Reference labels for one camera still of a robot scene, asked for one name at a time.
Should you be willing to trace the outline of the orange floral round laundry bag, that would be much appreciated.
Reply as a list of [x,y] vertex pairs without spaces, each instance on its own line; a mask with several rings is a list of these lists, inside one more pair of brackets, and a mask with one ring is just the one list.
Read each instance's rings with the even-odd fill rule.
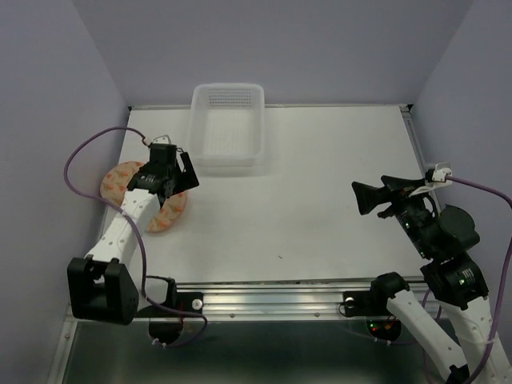
[[[120,206],[124,200],[128,182],[143,165],[143,162],[138,161],[117,164],[107,172],[101,181],[100,195],[116,206]],[[151,219],[146,231],[157,234],[170,229],[185,211],[187,198],[187,192],[168,198],[158,214]]]

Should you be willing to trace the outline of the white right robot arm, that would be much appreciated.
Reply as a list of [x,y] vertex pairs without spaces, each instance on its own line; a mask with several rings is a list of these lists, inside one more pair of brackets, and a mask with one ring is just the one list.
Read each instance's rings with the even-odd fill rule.
[[490,305],[489,289],[467,251],[480,237],[474,220],[456,206],[427,208],[430,192],[452,182],[469,186],[450,168],[431,169],[424,178],[383,175],[382,186],[353,182],[361,215],[380,205],[379,218],[394,217],[419,255],[428,261],[420,271],[454,328],[450,337],[427,312],[406,280],[396,272],[382,274],[363,292],[347,293],[339,311],[346,317],[396,318],[414,336],[446,383],[509,383],[511,364],[498,336],[502,299]]

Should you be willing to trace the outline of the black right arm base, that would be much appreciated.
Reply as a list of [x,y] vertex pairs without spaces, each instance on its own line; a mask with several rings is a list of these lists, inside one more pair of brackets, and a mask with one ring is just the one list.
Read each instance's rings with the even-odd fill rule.
[[384,301],[375,299],[368,290],[346,291],[338,304],[338,312],[345,318],[362,318],[366,334],[375,342],[398,344],[402,333],[401,322],[386,308]]

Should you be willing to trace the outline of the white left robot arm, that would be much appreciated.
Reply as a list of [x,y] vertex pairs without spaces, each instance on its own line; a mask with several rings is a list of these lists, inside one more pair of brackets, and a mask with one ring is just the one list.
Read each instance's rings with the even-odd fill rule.
[[171,143],[151,143],[149,161],[128,182],[122,204],[98,242],[67,267],[73,316],[128,325],[138,311],[139,292],[129,264],[142,233],[166,200],[198,186],[186,152]]

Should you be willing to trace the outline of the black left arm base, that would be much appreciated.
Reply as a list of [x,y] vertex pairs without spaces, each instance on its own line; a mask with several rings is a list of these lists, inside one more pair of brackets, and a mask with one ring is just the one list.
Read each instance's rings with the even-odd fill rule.
[[[161,301],[150,297],[154,288],[148,288],[150,280],[166,284],[166,296]],[[189,345],[200,338],[208,326],[208,319],[202,308],[193,307],[194,300],[202,302],[200,292],[179,293],[173,278],[147,275],[142,278],[141,297],[148,306],[138,310],[137,315],[148,317],[148,336],[153,345],[163,349]]]

